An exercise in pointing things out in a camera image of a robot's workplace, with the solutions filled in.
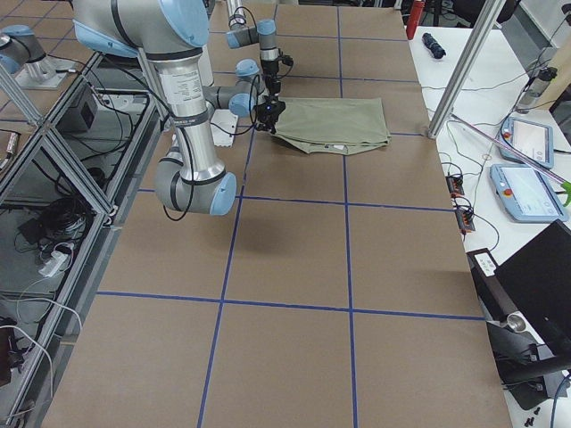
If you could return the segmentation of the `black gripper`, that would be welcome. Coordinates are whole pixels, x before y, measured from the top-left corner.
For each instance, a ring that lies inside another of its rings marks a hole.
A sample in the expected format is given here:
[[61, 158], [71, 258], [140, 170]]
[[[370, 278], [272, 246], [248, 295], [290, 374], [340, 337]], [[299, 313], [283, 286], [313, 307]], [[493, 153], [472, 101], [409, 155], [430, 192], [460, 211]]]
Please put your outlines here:
[[269, 100], [255, 107], [254, 127], [258, 131], [275, 135], [279, 116], [285, 111], [286, 103], [280, 100]]
[[281, 92], [281, 79], [279, 78], [280, 57], [271, 60], [261, 59], [263, 77], [266, 80], [266, 88], [269, 96], [279, 97]]

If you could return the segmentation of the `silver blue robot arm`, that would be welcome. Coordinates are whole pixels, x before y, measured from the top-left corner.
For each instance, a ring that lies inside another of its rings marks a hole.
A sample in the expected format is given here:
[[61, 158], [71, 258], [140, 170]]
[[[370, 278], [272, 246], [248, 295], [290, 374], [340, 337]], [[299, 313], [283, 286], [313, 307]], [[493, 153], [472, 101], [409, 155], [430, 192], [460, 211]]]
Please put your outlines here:
[[236, 65], [236, 75], [239, 78], [252, 78], [255, 73], [261, 73], [270, 101], [277, 102], [281, 92], [279, 63], [283, 56], [277, 46], [276, 23], [272, 19], [255, 20], [253, 13], [241, 1], [227, 1], [227, 12], [228, 47], [237, 49], [258, 45], [260, 52], [261, 70], [255, 70], [254, 60], [242, 60]]
[[253, 126], [274, 133], [286, 105], [279, 99], [280, 64], [292, 59], [277, 45], [276, 23], [245, 23], [240, 2], [228, 7], [228, 46], [257, 45], [259, 60], [236, 65], [233, 86], [204, 86], [199, 68], [210, 35], [202, 1], [77, 1], [77, 40], [94, 51], [126, 58], [143, 55], [158, 74], [156, 100], [167, 112], [175, 138], [161, 158], [155, 192], [164, 209], [223, 216], [236, 197], [236, 176], [215, 151], [211, 117], [227, 109]]

